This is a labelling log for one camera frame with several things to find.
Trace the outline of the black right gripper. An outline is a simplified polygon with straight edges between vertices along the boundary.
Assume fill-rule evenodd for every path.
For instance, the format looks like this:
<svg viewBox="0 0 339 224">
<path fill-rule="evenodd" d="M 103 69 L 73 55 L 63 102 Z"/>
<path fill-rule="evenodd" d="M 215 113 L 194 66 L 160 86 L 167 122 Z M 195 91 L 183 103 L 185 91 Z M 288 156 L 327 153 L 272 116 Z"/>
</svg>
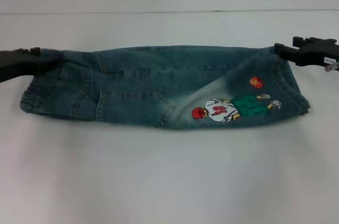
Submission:
<svg viewBox="0 0 339 224">
<path fill-rule="evenodd" d="M 297 59 L 298 66 L 322 66 L 326 72 L 338 71 L 338 45 L 335 39 L 320 39 L 315 37 L 293 37 L 292 46 L 301 47 L 299 50 L 280 43 L 274 44 L 274 53 L 281 59 Z"/>
</svg>

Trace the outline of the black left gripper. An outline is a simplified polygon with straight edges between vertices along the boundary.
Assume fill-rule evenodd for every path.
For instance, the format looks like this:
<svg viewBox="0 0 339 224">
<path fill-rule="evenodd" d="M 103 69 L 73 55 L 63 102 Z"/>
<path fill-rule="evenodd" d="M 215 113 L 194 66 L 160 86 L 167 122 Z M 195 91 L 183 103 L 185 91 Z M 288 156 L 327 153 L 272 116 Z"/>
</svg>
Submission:
<svg viewBox="0 0 339 224">
<path fill-rule="evenodd" d="M 39 47 L 1 51 L 1 83 L 34 71 L 49 71 L 63 60 L 63 54 L 42 55 Z"/>
</svg>

